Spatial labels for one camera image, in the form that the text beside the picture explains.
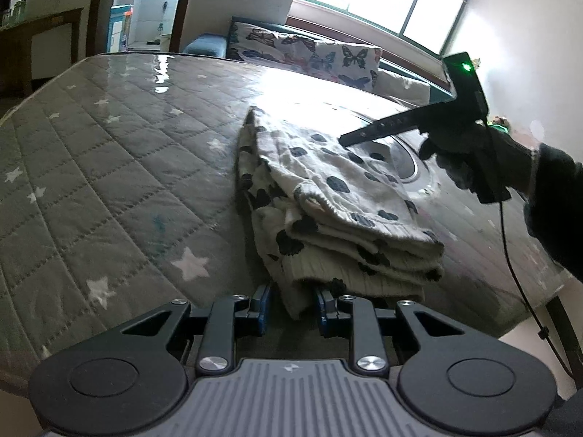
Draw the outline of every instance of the white bucket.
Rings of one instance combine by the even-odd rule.
[[[160,35],[160,52],[170,52],[170,36],[171,34]]]

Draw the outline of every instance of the black sleeve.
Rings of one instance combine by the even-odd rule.
[[[583,282],[583,166],[563,151],[541,144],[535,179],[524,208],[529,233]]]

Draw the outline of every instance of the sofa armrest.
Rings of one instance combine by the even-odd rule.
[[[186,46],[183,54],[225,59],[227,57],[227,38],[220,34],[205,32]]]

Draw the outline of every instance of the black cable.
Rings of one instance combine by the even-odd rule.
[[[493,129],[494,128],[486,127],[486,130],[488,131],[488,134],[490,137],[490,146],[492,148],[492,157],[494,158],[494,165],[496,166],[496,177],[498,180],[498,185],[502,186],[503,185],[502,173],[501,173],[500,164],[498,163],[498,157],[496,155],[496,146],[494,145],[494,136],[492,135],[492,131],[491,131]],[[500,231],[502,233],[502,245],[504,246],[504,256],[506,257],[506,264],[508,265],[508,270],[510,271],[510,274],[512,275],[512,279],[514,279],[514,283],[516,284],[518,291],[520,291],[520,295],[523,297],[524,303],[526,304],[528,311],[531,313],[532,317],[534,318],[536,324],[538,325],[538,327],[540,329],[540,331],[538,333],[540,339],[546,340],[549,343],[550,349],[555,354],[555,357],[557,357],[557,360],[559,361],[559,363],[561,363],[561,366],[563,367],[563,370],[565,371],[565,373],[567,373],[567,376],[571,379],[574,379],[571,371],[568,369],[567,365],[563,361],[558,350],[555,348],[555,345],[550,340],[549,328],[545,327],[542,324],[542,322],[540,321],[540,319],[537,317],[535,310],[532,308],[532,305],[529,302],[527,295],[524,292],[523,286],[521,286],[520,281],[518,281],[518,277],[516,276],[516,273],[514,272],[514,268],[512,267],[512,262],[510,261],[510,256],[508,254],[508,243],[506,241],[506,229],[504,227],[504,206],[502,205],[501,200],[498,201],[498,206],[500,208]]]

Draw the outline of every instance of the blue sofa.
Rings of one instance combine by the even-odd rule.
[[[283,33],[290,33],[290,34],[298,34],[301,36],[308,36],[312,39],[321,39],[321,40],[329,40],[323,36],[302,31],[301,29],[292,28],[291,26],[284,26],[281,24],[273,24],[273,23],[265,23],[263,21],[252,20],[249,18],[239,18],[233,17],[233,23],[247,23],[253,24],[255,26],[260,26],[264,29],[269,31],[275,32],[283,32]],[[218,34],[211,34],[211,33],[204,33],[201,34],[197,39],[192,41],[188,46],[186,46],[183,50],[185,54],[192,54],[198,56],[213,56],[215,58],[223,58],[227,57],[227,44],[229,40],[229,36],[221,36]],[[405,77],[414,78],[416,80],[421,80],[426,82],[430,85],[430,96],[429,96],[429,103],[437,103],[437,102],[445,102],[447,100],[452,99],[452,95],[442,89],[441,87],[435,85],[434,83],[430,82],[429,80],[411,72],[410,70],[405,69],[404,67],[398,66],[393,64],[387,60],[381,59],[381,63],[379,68],[384,70],[388,70],[391,72],[395,72],[400,75],[404,75]]]

